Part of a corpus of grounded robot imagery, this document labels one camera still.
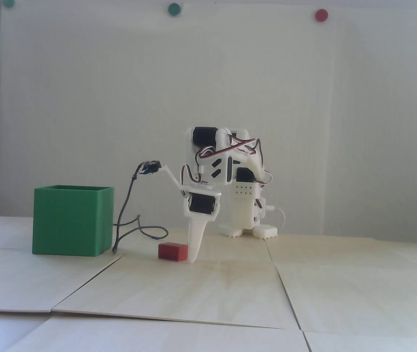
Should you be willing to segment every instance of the green cube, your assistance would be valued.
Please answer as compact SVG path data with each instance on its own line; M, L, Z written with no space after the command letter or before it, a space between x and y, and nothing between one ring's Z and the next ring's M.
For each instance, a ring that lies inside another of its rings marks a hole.
M113 187L36 188L32 253L100 255L112 243L113 200Z

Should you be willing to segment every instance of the wooden floor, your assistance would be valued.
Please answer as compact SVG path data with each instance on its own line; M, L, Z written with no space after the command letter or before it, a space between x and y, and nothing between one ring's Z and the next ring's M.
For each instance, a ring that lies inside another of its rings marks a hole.
M0 351L417 351L417 243L206 233L190 265L139 233L96 258L31 240L0 218Z

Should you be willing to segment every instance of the white backdrop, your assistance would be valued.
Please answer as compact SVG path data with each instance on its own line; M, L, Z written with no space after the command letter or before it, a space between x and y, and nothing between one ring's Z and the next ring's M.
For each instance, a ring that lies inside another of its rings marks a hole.
M3 9L0 215L31 216L51 184L114 186L117 213L140 161L180 169L186 128L243 127L285 232L417 240L417 10L328 7L316 23L316 6L166 8ZM142 176L127 217L181 227L181 201L164 174Z

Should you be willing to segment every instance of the round magnet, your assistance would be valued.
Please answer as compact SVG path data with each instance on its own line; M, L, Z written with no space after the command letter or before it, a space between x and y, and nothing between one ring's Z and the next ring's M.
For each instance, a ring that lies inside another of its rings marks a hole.
M318 22L324 22L327 20L328 16L329 14L327 13L327 11L322 8L321 10L316 11L315 18Z
M168 12L171 16L177 16L181 13L181 6L175 2L168 6Z

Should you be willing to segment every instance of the white robot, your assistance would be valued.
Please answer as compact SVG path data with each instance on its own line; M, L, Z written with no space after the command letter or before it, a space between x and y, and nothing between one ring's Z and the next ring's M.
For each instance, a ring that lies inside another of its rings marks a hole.
M229 184L233 197L232 223L220 226L222 234L236 237L250 232L264 239L277 236L277 228L260 224L266 210L261 190L272 180L264 169L261 141L250 139L245 129L194 127L187 130L186 143L186 163L178 186L190 220L188 261L193 263L197 258L205 226L218 215L221 192L214 187L219 185ZM172 176L167 166L163 168Z

